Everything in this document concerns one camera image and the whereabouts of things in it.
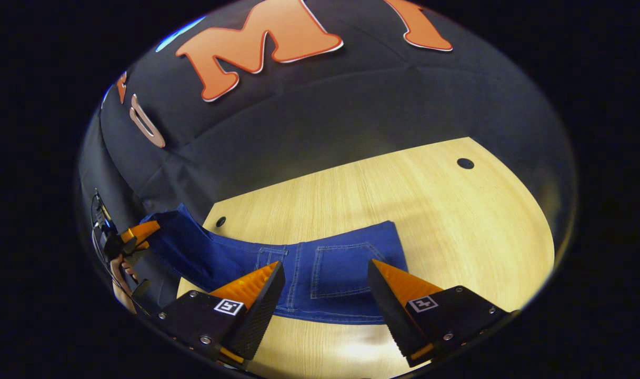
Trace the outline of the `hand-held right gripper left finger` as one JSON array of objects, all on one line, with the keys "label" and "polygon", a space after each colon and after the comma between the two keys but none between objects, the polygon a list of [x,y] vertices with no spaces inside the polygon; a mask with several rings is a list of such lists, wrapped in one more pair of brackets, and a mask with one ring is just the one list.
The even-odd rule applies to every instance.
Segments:
[{"label": "hand-held right gripper left finger", "polygon": [[283,265],[274,261],[211,293],[187,291],[157,312],[157,327],[195,355],[246,369],[285,283]]}]

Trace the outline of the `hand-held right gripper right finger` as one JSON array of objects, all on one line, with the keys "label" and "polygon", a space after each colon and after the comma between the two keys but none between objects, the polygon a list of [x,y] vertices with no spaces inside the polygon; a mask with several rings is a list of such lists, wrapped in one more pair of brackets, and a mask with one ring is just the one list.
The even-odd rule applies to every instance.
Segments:
[{"label": "hand-held right gripper right finger", "polygon": [[385,262],[368,262],[371,294],[409,367],[438,364],[519,314],[466,286],[440,288]]}]

